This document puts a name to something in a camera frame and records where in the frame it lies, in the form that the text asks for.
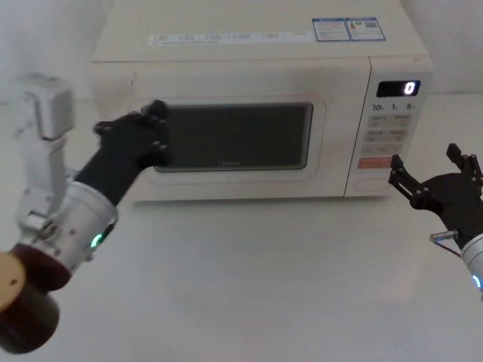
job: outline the microwave top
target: microwave top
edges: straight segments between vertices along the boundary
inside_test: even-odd
[[[419,55],[398,0],[118,0],[94,62]]]

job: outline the microwave window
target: microwave window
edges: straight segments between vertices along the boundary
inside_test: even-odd
[[[306,166],[310,103],[175,106],[172,162],[159,172],[298,170]]]

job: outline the white wall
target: white wall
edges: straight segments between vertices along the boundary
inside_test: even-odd
[[[84,68],[113,2],[0,0],[0,101],[9,79],[31,71],[68,78],[89,97]],[[433,55],[433,91],[483,93],[483,0],[401,2]]]

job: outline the microwave oven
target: microwave oven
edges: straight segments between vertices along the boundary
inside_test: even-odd
[[[171,108],[131,200],[307,198],[389,191],[432,70],[396,0],[118,0],[90,78],[104,121]]]

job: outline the orange button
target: orange button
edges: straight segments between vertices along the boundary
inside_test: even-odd
[[[358,169],[390,168],[392,157],[366,157],[359,160]]]

